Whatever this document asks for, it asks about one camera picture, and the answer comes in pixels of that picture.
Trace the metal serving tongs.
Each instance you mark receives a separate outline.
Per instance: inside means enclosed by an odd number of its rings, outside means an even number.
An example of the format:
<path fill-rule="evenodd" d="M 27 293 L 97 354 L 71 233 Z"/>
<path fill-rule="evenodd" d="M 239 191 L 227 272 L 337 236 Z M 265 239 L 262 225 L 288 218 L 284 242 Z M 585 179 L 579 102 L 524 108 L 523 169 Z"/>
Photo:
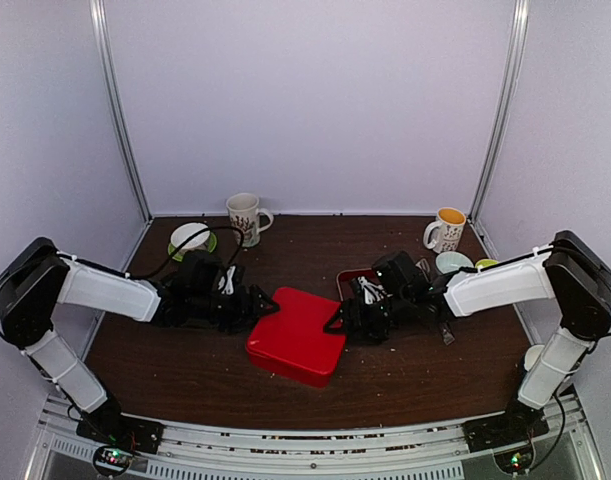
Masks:
<path fill-rule="evenodd" d="M 427 281 L 432 279 L 431 266 L 426 258 L 422 257 L 416 262 L 416 266 L 423 272 L 423 275 Z M 438 320 L 437 328 L 442 336 L 443 343 L 446 346 L 449 346 L 455 342 L 455 337 L 447 320 Z"/>

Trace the red tin box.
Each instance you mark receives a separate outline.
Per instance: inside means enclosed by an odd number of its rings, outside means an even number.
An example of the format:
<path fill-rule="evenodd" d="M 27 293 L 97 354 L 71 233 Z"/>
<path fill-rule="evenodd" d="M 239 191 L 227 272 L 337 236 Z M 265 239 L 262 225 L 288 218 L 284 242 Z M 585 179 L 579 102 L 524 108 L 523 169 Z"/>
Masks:
<path fill-rule="evenodd" d="M 342 349 L 315 348 L 275 354 L 247 346 L 246 351 L 256 367 L 307 386 L 324 388 L 337 368 Z"/>

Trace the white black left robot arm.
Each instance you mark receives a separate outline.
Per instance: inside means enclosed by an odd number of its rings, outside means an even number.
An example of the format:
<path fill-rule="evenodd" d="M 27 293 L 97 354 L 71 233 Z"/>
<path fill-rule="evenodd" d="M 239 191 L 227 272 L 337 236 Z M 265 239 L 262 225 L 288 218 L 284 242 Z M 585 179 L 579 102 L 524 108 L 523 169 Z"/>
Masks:
<path fill-rule="evenodd" d="M 91 434 L 117 445 L 133 440 L 135 427 L 53 318 L 64 310 L 88 310 L 159 328 L 211 326 L 237 333 L 280 309 L 259 286 L 245 285 L 244 273 L 241 265 L 194 250 L 166 275 L 135 276 L 62 252 L 39 237 L 0 274 L 0 337 L 63 392 Z"/>

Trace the red tin lid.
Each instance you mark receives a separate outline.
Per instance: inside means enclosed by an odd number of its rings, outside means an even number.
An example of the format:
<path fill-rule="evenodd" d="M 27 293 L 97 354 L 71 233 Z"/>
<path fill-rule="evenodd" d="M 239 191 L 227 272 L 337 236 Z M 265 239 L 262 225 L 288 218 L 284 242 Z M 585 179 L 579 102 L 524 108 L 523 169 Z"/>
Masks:
<path fill-rule="evenodd" d="M 338 301 L 291 287 L 278 288 L 272 299 L 280 305 L 280 311 L 259 320 L 246 347 L 275 354 L 315 348 L 343 351 L 345 336 L 323 332 Z"/>

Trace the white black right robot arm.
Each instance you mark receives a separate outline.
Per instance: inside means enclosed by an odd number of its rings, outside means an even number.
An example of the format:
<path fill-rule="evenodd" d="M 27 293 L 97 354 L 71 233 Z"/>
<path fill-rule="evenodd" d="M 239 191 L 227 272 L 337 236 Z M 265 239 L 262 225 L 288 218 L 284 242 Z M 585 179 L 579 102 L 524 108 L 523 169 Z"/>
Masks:
<path fill-rule="evenodd" d="M 411 312 L 439 323 L 480 311 L 554 299 L 559 326 L 523 357 L 524 374 L 503 413 L 464 423 L 472 451 L 528 439 L 543 409 L 584 357 L 611 329 L 611 269 L 573 232 L 522 256 L 483 268 L 460 267 L 430 277 L 405 251 L 378 259 L 372 276 L 350 282 L 351 298 L 324 324 L 326 334 L 358 336 L 380 344 Z"/>

